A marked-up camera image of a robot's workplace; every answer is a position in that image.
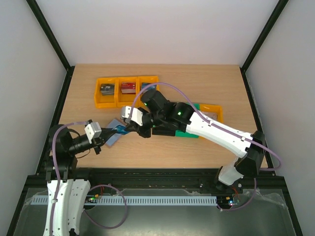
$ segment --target compartment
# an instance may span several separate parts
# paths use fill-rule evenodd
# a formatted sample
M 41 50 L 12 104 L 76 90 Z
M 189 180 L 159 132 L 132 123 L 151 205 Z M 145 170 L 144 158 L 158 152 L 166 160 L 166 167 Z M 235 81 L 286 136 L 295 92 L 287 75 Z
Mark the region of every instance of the compartment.
M 115 84 L 114 95 L 102 95 L 101 84 Z M 94 92 L 94 102 L 96 108 L 112 108 L 117 106 L 118 82 L 116 77 L 98 78 Z
M 218 114 L 217 121 L 223 123 L 223 109 L 219 105 L 199 104 L 199 110 L 202 112 L 213 112 Z
M 135 94 L 123 94 L 121 87 L 122 83 L 127 82 L 127 83 L 136 83 L 136 90 Z M 123 106 L 131 106 L 133 100 L 136 98 L 137 91 L 139 91 L 138 86 L 138 77 L 117 77 L 117 106 L 118 107 L 123 107 Z

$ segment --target black metal edge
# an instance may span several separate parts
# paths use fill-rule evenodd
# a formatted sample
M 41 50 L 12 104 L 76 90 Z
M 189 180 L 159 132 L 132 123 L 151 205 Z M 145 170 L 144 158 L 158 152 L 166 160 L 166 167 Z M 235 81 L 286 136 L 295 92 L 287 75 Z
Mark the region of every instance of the black metal edge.
M 88 176 L 92 185 L 99 183 L 111 183 L 115 187 L 122 188 L 161 188 L 164 184 L 168 187 L 178 189 L 200 189 L 200 183 L 204 183 L 203 188 L 206 189 L 211 184 L 210 181 L 205 181 L 213 178 L 218 169 L 108 169 L 108 168 L 79 168 L 78 175 Z M 261 172 L 257 179 L 257 186 L 260 189 L 280 189 L 283 192 L 286 205 L 288 207 L 291 221 L 293 223 L 296 235 L 302 236 L 301 227 L 299 225 L 295 210 L 290 198 L 289 191 L 286 186 L 284 177 L 271 176 L 265 172 Z M 240 179 L 239 183 L 244 189 L 253 188 L 252 178 Z M 12 236 L 16 224 L 19 219 L 20 212 L 29 188 L 46 188 L 45 174 L 39 176 L 28 176 L 24 189 L 22 191 L 18 206 L 7 236 Z M 225 196 L 227 194 L 213 193 L 214 196 Z
M 289 0 L 279 0 L 278 1 L 275 9 L 271 13 L 267 23 L 265 24 L 264 28 L 262 29 L 262 31 L 261 31 L 257 41 L 255 42 L 251 52 L 247 56 L 243 66 L 241 68 L 242 74 L 245 73 L 248 70 L 248 68 L 251 65 L 252 61 L 254 60 L 256 54 L 258 53 L 260 47 L 264 43 L 265 39 L 267 38 L 267 36 L 268 36 L 269 32 L 271 31 L 272 27 L 274 26 L 274 24 L 276 23 L 277 19 L 281 15 L 281 13 L 282 13 L 282 11 L 283 11 L 283 9 L 286 6 L 288 1 Z
M 299 220 L 297 219 L 289 192 L 284 194 L 283 196 L 284 196 L 285 204 L 288 207 L 289 212 L 290 212 L 290 217 L 291 217 L 291 221 L 292 221 L 295 233 L 297 236 L 302 236 L 303 235 L 302 229 L 301 229 Z
M 64 102 L 65 99 L 67 97 L 67 93 L 70 87 L 70 83 L 71 83 L 71 79 L 72 79 L 72 75 L 74 72 L 74 68 L 75 66 L 70 67 L 70 69 L 67 71 L 65 78 L 64 78 L 64 82 L 63 82 L 63 86 L 56 104 L 56 108 L 55 108 L 55 112 L 50 124 L 50 128 L 56 124 L 59 123 L 62 111 L 63 111 L 63 106 L 64 106 Z M 48 143 L 48 135 L 44 144 L 44 148 L 43 148 L 43 152 L 41 153 L 40 159 L 39 159 L 39 163 L 36 169 L 36 174 L 40 174 L 40 172 L 43 170 L 43 161 L 45 159 L 45 155 L 47 154 L 47 151 L 49 150 L 49 143 Z
M 20 199 L 18 201 L 18 204 L 15 208 L 8 232 L 6 234 L 7 236 L 13 236 L 14 235 L 14 231 L 15 231 L 16 225 L 18 223 L 18 220 L 19 220 L 19 217 L 20 217 L 23 205 L 24 205 L 26 195 L 27 195 L 27 191 L 22 191 Z
M 254 120 L 255 120 L 255 123 L 256 123 L 257 130 L 260 131 L 260 132 L 263 132 L 262 125 L 261 125 L 260 118 L 259 118 L 258 111 L 257 111 L 257 107 L 255 105 L 255 101 L 254 101 L 254 98 L 252 96 L 251 87 L 250 87 L 250 84 L 248 83 L 248 80 L 247 80 L 245 72 L 242 73 L 242 77 L 243 77 L 243 82 L 244 82 L 244 85 L 245 85 L 247 97 L 248 97 L 248 100 L 250 101 L 252 114 L 254 116 Z M 272 159 L 271 159 L 270 153 L 267 152 L 265 154 L 265 157 L 266 157 L 266 161 L 267 161 L 268 167 L 269 168 L 273 168 L 274 165 L 272 163 Z
M 54 33 L 52 32 L 51 28 L 48 25 L 48 22 L 45 19 L 44 14 L 40 10 L 36 0 L 26 0 L 29 4 L 32 12 L 34 13 L 36 19 L 38 20 L 40 26 L 42 27 L 43 31 L 45 32 L 48 40 L 50 41 L 51 45 L 53 46 L 55 52 L 57 53 L 61 63 L 63 64 L 64 68 L 66 70 L 70 69 L 70 64 L 65 57 L 56 37 L 54 36 Z

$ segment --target wooden tabletop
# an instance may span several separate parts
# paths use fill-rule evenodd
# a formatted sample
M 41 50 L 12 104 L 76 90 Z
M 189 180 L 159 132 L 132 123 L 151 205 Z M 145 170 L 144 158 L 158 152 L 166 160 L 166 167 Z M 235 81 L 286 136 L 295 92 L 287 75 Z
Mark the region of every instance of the wooden tabletop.
M 236 65 L 139 65 L 78 64 L 75 66 L 60 123 L 98 121 L 101 127 L 120 117 L 120 108 L 97 109 L 94 104 L 99 77 L 158 75 L 161 82 L 183 91 L 194 103 L 223 107 L 224 123 L 251 132 L 256 130 L 239 66 Z M 171 88 L 160 86 L 171 101 L 185 101 Z M 74 126 L 81 134 L 82 126 Z M 136 133 L 121 137 L 111 148 L 102 147 L 78 160 L 78 167 L 95 168 L 218 168 L 235 159 L 225 148 L 206 139 L 152 136 Z

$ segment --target purple cable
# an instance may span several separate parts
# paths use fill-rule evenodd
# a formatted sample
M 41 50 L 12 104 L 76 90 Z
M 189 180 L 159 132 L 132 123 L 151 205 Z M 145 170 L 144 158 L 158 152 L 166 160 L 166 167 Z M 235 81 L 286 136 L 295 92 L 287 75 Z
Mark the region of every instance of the purple cable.
M 60 173 L 59 173 L 59 168 L 58 168 L 58 164 L 57 164 L 57 158 L 56 158 L 56 141 L 57 141 L 57 136 L 60 133 L 60 131 L 68 126 L 71 125 L 75 125 L 75 124 L 86 124 L 85 121 L 82 122 L 74 122 L 74 123 L 69 123 L 69 124 L 65 124 L 63 126 L 61 126 L 59 129 L 57 129 L 57 131 L 54 134 L 53 137 L 53 145 L 52 145 L 52 152 L 53 152 L 53 162 L 54 162 L 54 167 L 55 167 L 55 171 L 56 171 L 56 176 L 57 176 L 57 187 L 56 187 L 56 191 L 54 194 L 54 202 L 51 206 L 51 211 L 50 211 L 50 221 L 49 221 L 49 235 L 52 236 L 53 235 L 53 221 L 54 221 L 54 212 L 55 212 L 55 206 L 56 206 L 56 201 L 57 201 L 57 196 L 58 196 L 58 192 L 59 192 L 59 187 L 60 187 L 60 181 L 61 181 L 61 177 L 60 177 Z
M 154 86 L 154 85 L 165 85 L 165 86 L 169 86 L 169 87 L 173 88 L 174 90 L 176 90 L 177 92 L 179 92 L 179 93 L 187 100 L 187 102 L 191 105 L 191 107 L 194 109 L 194 111 L 200 116 L 200 118 L 202 118 L 202 119 L 203 119 L 205 122 L 207 122 L 208 124 L 210 123 L 210 121 L 207 120 L 207 119 L 203 116 L 203 114 L 193 105 L 193 103 L 189 100 L 189 98 L 188 98 L 182 91 L 180 91 L 180 90 L 179 90 L 178 88 L 176 88 L 175 86 L 170 85 L 170 84 L 168 84 L 168 83 L 164 83 L 164 82 L 152 83 L 152 84 L 146 85 L 143 89 L 140 90 L 140 92 L 136 95 L 136 97 L 135 97 L 135 99 L 134 99 L 134 101 L 133 101 L 133 103 L 132 103 L 131 111 L 130 111 L 130 114 L 129 114 L 129 117 L 127 118 L 127 120 L 131 120 L 133 108 L 134 108 L 134 106 L 135 106 L 135 104 L 136 104 L 136 101 L 137 101 L 137 99 L 139 98 L 139 96 L 140 96 L 143 92 L 145 92 L 146 89 L 148 89 L 149 87 L 152 87 L 152 86 Z M 230 134 L 230 135 L 233 135 L 233 136 L 235 136 L 235 137 L 237 137 L 237 138 L 240 138 L 240 139 L 242 138 L 241 135 L 238 135 L 238 134 L 236 134 L 236 133 L 234 133 L 234 132 L 232 132 L 232 131 L 230 131 L 230 130 L 228 130 L 228 129 L 225 129 L 225 128 L 219 126 L 219 125 L 216 125 L 216 124 L 214 124 L 214 123 L 212 123 L 212 125 L 213 125 L 215 128 L 217 128 L 217 129 L 219 129 L 219 130 L 222 130 L 222 131 L 224 131 L 224 132 L 226 132 L 226 133 L 228 133 L 228 134 Z M 271 151 L 269 148 L 265 147 L 264 145 L 261 145 L 260 143 L 255 142 L 255 141 L 253 141 L 253 140 L 247 139 L 247 138 L 245 138 L 245 141 L 250 142 L 251 144 L 254 144 L 254 145 L 256 145 L 256 146 L 258 146 L 258 147 L 264 149 L 265 151 L 267 151 L 267 152 L 269 152 L 270 154 L 274 155 L 274 156 L 277 158 L 277 160 L 279 161 L 279 166 L 277 166 L 277 167 L 275 167 L 275 168 L 260 168 L 260 170 L 262 170 L 262 171 L 275 171 L 275 170 L 278 170 L 278 169 L 281 167 L 281 165 L 282 165 L 282 160 L 281 160 L 281 158 L 280 158 L 277 154 L 275 154 L 273 151 Z
M 257 181 L 256 181 L 256 178 L 254 178 L 254 190 L 253 190 L 252 196 L 251 196 L 251 198 L 250 198 L 245 204 L 241 205 L 241 206 L 238 207 L 238 208 L 233 208 L 233 209 L 222 209 L 219 205 L 217 205 L 217 207 L 218 207 L 221 211 L 240 210 L 240 209 L 246 207 L 249 203 L 251 203 L 251 201 L 253 200 L 254 196 L 256 195 L 256 189 L 257 189 Z
M 88 219 L 89 219 L 93 224 L 95 224 L 96 226 L 98 226 L 98 227 L 100 227 L 100 228 L 102 228 L 102 229 L 106 229 L 106 230 L 116 229 L 116 228 L 118 228 L 119 226 L 121 226 L 121 225 L 125 222 L 125 220 L 126 220 L 126 218 L 127 218 L 127 214 L 128 214 L 127 201 L 126 201 L 124 195 L 122 194 L 122 192 L 119 191 L 117 188 L 111 186 L 111 185 L 100 184 L 100 185 L 97 185 L 97 186 L 92 187 L 92 188 L 89 190 L 89 192 L 91 192 L 93 189 L 96 189 L 96 188 L 99 188 L 99 187 L 112 188 L 112 189 L 114 189 L 115 191 L 117 191 L 117 192 L 121 195 L 121 197 L 122 197 L 123 200 L 124 200 L 124 204 L 125 204 L 125 214 L 124 214 L 124 216 L 123 216 L 123 219 L 121 220 L 121 222 L 120 222 L 118 225 L 115 225 L 115 226 L 112 226 L 112 227 L 108 227 L 108 226 L 100 225 L 99 223 L 95 222 L 95 221 L 90 217 L 90 215 L 87 213 L 86 210 L 84 210 L 83 212 L 86 214 L 86 216 L 88 217 Z

